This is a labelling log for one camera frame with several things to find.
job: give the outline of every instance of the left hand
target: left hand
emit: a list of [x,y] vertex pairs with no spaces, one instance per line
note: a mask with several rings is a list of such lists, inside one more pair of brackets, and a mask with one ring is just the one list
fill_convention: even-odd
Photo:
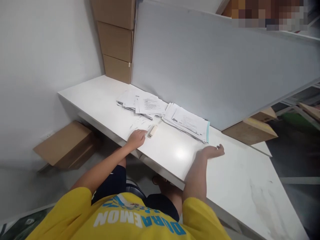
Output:
[[127,146],[129,146],[132,150],[141,147],[146,139],[145,135],[147,134],[146,130],[135,130],[131,133],[128,141]]

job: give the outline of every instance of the white partition panel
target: white partition panel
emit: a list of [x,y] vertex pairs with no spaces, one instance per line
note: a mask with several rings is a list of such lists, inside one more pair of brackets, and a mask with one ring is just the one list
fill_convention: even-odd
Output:
[[319,77],[317,41],[153,1],[138,6],[132,84],[219,130]]

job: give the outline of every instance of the person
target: person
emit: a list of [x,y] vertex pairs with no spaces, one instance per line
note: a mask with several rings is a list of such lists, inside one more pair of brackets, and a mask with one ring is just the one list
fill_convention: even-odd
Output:
[[[125,157],[143,145],[145,134],[134,131],[123,147],[86,172],[27,240],[230,239],[205,203],[207,161],[223,155],[223,146],[196,154],[183,191],[158,176],[154,183],[161,194],[142,200],[125,192]],[[183,224],[178,223],[181,213]]]

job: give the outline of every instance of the yellow t-shirt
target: yellow t-shirt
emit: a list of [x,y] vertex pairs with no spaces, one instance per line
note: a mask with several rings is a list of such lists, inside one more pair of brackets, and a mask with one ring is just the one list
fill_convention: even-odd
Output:
[[92,206],[91,198],[91,192],[84,187],[68,192],[27,240],[230,240],[213,210],[196,198],[184,201],[183,224],[146,207],[132,193],[108,196]]

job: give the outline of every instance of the dark shorts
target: dark shorts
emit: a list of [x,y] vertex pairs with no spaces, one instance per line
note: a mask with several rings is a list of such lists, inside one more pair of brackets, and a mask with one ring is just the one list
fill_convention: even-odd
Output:
[[[107,179],[98,187],[91,204],[94,204],[104,197],[125,192],[126,181],[126,169],[117,165]],[[147,198],[143,199],[143,203],[146,207],[159,210],[179,222],[180,216],[176,207],[165,195],[151,194]]]

